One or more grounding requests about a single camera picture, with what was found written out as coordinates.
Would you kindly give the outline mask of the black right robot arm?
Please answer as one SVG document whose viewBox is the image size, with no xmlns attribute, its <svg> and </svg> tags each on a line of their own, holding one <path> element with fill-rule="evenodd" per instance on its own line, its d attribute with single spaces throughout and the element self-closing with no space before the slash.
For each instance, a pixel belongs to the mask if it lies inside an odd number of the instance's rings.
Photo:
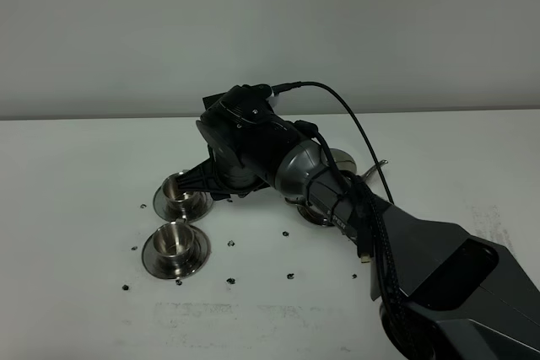
<svg viewBox="0 0 540 360">
<path fill-rule="evenodd" d="M 502 244 L 426 221 L 339 169 L 317 126 L 286 121 L 283 83 L 237 85 L 204 99 L 208 159 L 178 180 L 221 200 L 271 187 L 314 207 L 371 265 L 385 333 L 408 359 L 536 359 L 539 291 Z"/>
</svg>

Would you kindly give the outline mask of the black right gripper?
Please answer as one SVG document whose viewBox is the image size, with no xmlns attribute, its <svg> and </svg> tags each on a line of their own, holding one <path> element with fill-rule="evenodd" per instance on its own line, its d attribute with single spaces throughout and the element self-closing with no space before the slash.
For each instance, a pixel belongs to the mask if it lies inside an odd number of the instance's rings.
<svg viewBox="0 0 540 360">
<path fill-rule="evenodd" d="M 176 184 L 207 192 L 216 200 L 244 197 L 263 188 L 263 93 L 226 92 L 203 99 L 196 121 L 209 158 Z"/>
</svg>

